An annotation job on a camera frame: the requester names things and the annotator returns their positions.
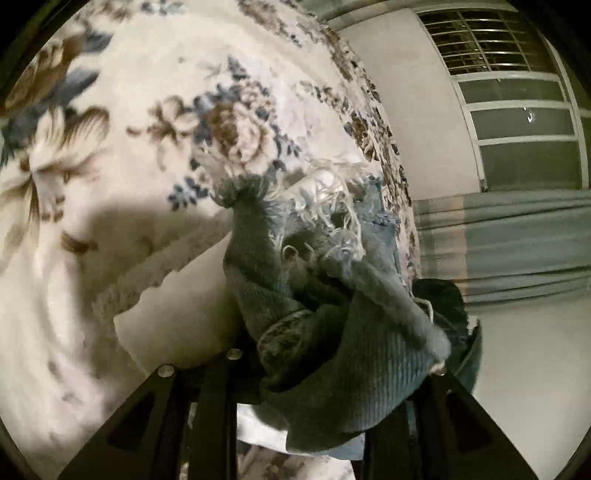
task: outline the window frame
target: window frame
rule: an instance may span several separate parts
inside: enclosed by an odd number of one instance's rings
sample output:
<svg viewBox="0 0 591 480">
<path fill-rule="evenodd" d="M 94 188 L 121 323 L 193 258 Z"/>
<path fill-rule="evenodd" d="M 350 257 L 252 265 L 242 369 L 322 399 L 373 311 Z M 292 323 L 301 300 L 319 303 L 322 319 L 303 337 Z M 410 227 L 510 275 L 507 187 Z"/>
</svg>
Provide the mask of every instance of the window frame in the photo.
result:
<svg viewBox="0 0 591 480">
<path fill-rule="evenodd" d="M 518 12 L 517 9 L 510 5 L 495 5 L 486 3 L 453 3 L 444 5 L 429 5 L 427 7 L 414 8 L 413 11 L 417 14 L 423 14 L 428 12 L 437 12 L 444 10 L 466 10 L 466 9 L 490 9 L 490 10 L 501 10 L 501 11 L 512 11 Z M 558 54 L 558 51 L 550 44 L 550 42 L 541 34 L 540 38 L 543 46 L 548 51 L 552 60 L 556 64 L 558 73 L 545 73 L 545 72 L 530 72 L 527 70 L 506 70 L 506 71 L 494 71 L 494 72 L 474 72 L 474 73 L 463 73 L 453 75 L 450 73 L 447 64 L 444 61 L 441 52 L 432 35 L 427 30 L 427 27 L 420 19 L 420 23 L 423 27 L 425 34 L 431 40 L 433 48 L 435 48 L 439 58 L 446 68 L 449 74 L 449 78 L 452 82 L 456 96 L 462 107 L 464 114 L 464 120 L 466 127 L 472 142 L 472 149 L 476 158 L 476 170 L 480 180 L 480 189 L 485 192 L 488 190 L 486 184 L 486 176 L 484 163 L 482 161 L 482 155 L 480 147 L 485 145 L 496 145 L 496 144 L 507 144 L 507 143 L 519 143 L 519 142 L 537 142 L 537 141 L 576 141 L 579 146 L 579 163 L 581 172 L 581 186 L 582 189 L 589 189 L 589 160 L 587 157 L 587 146 L 585 144 L 583 122 L 581 117 L 591 118 L 591 110 L 579 109 L 577 99 L 574 95 L 573 87 L 570 83 L 569 76 L 566 68 L 562 61 L 562 58 Z M 460 84 L 463 82 L 469 82 L 473 80 L 491 80 L 491 79 L 530 79 L 530 80 L 545 80 L 551 82 L 557 82 L 564 102 L 557 102 L 553 100 L 495 100 L 492 102 L 479 102 L 479 103 L 466 103 L 463 92 L 460 88 Z M 491 138 L 487 140 L 479 140 L 476 133 L 476 127 L 472 121 L 472 112 L 475 110 L 493 110 L 493 109 L 504 109 L 526 106 L 530 108 L 560 108 L 567 109 L 569 111 L 570 119 L 574 129 L 574 135 L 528 135 L 521 137 L 505 137 L 505 138 Z"/>
</svg>

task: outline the floral bedspread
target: floral bedspread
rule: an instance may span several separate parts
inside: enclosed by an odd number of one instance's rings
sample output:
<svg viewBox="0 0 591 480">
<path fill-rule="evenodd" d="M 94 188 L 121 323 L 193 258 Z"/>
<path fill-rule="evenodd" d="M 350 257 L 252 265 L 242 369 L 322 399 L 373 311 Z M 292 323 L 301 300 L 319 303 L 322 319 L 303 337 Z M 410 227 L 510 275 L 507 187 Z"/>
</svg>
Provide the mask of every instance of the floral bedspread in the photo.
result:
<svg viewBox="0 0 591 480">
<path fill-rule="evenodd" d="M 44 480 L 143 380 L 89 306 L 216 218 L 200 154 L 253 173 L 305 173 L 314 159 L 381 166 L 402 276 L 417 274 L 378 92 L 346 42 L 293 0 L 91 1 L 27 67 L 0 128 L 0 416 Z M 332 461 L 276 460 L 257 478 L 307 478 Z M 344 464 L 310 478 L 347 478 Z"/>
</svg>

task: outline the white fabric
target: white fabric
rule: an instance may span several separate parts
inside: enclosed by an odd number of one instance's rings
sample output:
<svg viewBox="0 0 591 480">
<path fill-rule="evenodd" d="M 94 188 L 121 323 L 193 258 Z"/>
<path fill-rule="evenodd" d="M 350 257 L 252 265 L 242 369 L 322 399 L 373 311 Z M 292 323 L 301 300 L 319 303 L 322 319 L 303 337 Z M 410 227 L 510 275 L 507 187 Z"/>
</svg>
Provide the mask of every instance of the white fabric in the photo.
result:
<svg viewBox="0 0 591 480">
<path fill-rule="evenodd" d="M 180 272 L 169 273 L 115 317 L 121 345 L 146 374 L 162 364 L 202 365 L 233 347 L 241 316 L 223 274 L 229 241 L 230 235 Z"/>
<path fill-rule="evenodd" d="M 210 235 L 220 208 L 195 155 L 236 171 L 275 153 L 289 172 L 380 164 L 406 279 L 418 268 L 379 98 L 346 43 L 291 0 L 93 0 L 0 105 L 0 131 L 0 416 L 43 480 L 145 378 L 113 316 L 186 263 L 134 268 L 190 233 L 198 253 L 227 233 Z"/>
</svg>

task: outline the dark green cloth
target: dark green cloth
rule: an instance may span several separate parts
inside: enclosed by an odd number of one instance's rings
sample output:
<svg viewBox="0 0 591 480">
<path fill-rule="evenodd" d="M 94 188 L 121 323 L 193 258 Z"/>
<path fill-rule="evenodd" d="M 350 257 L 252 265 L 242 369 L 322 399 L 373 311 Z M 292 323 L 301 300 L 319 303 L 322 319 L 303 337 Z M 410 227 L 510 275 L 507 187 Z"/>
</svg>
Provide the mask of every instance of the dark green cloth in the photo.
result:
<svg viewBox="0 0 591 480">
<path fill-rule="evenodd" d="M 355 202 L 361 260 L 338 227 L 343 209 L 325 211 L 334 225 L 303 222 L 291 202 L 263 199 L 272 182 L 240 178 L 217 197 L 233 208 L 224 269 L 267 373 L 262 396 L 285 420 L 290 452 L 319 453 L 352 440 L 341 451 L 359 458 L 359 434 L 419 387 L 448 357 L 450 342 L 401 283 L 398 220 L 384 211 L 378 182 Z M 285 258 L 286 245 L 299 256 Z"/>
</svg>

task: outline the blue flower pattern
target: blue flower pattern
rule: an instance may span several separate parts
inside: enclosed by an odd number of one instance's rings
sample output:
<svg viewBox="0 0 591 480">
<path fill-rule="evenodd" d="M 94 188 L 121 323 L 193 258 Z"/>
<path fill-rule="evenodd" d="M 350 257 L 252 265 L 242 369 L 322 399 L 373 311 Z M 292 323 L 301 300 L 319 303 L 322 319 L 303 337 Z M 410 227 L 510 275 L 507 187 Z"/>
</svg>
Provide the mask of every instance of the blue flower pattern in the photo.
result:
<svg viewBox="0 0 591 480">
<path fill-rule="evenodd" d="M 170 2 L 168 0 L 145 1 L 141 4 L 139 10 L 148 15 L 160 14 L 165 17 L 166 15 L 184 13 L 184 5 L 182 2 Z"/>
<path fill-rule="evenodd" d="M 228 56 L 227 60 L 228 72 L 232 78 L 232 84 L 227 87 L 221 83 L 216 85 L 216 90 L 213 92 L 205 92 L 202 95 L 197 95 L 193 99 L 193 107 L 190 109 L 199 117 L 199 126 L 195 129 L 193 141 L 195 144 L 205 144 L 211 147 L 213 144 L 212 130 L 207 123 L 207 114 L 212 111 L 216 105 L 220 104 L 234 104 L 241 103 L 248 109 L 252 109 L 253 105 L 250 100 L 243 95 L 246 87 L 250 91 L 255 91 L 261 98 L 270 98 L 271 91 L 264 87 L 261 82 L 252 80 L 244 66 L 240 61 L 232 56 Z M 285 163 L 282 158 L 293 156 L 300 158 L 301 147 L 288 135 L 285 135 L 281 128 L 272 121 L 272 112 L 263 107 L 257 107 L 255 110 L 256 116 L 264 121 L 269 122 L 269 126 L 274 133 L 274 141 L 277 147 L 277 157 L 272 162 L 272 167 L 276 170 L 286 171 Z M 195 172 L 200 168 L 200 164 L 194 158 L 189 159 L 189 170 Z M 172 210 L 176 211 L 179 208 L 188 208 L 190 205 L 196 205 L 200 199 L 207 198 L 210 194 L 208 187 L 199 184 L 192 176 L 184 178 L 184 184 L 176 183 L 173 186 L 173 192 L 168 195 L 168 201 L 172 204 Z"/>
</svg>

